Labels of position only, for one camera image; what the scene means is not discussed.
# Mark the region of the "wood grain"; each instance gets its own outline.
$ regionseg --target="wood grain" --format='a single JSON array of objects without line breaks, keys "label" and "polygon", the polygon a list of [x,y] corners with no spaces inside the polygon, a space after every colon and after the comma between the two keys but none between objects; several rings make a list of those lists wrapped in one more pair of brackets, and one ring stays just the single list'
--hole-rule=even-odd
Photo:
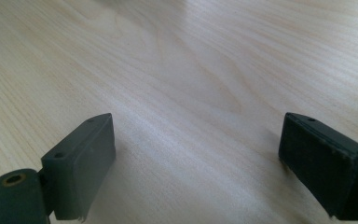
[{"label": "wood grain", "polygon": [[0,0],[0,175],[113,114],[86,223],[338,223],[278,161],[287,111],[358,141],[358,1]]}]

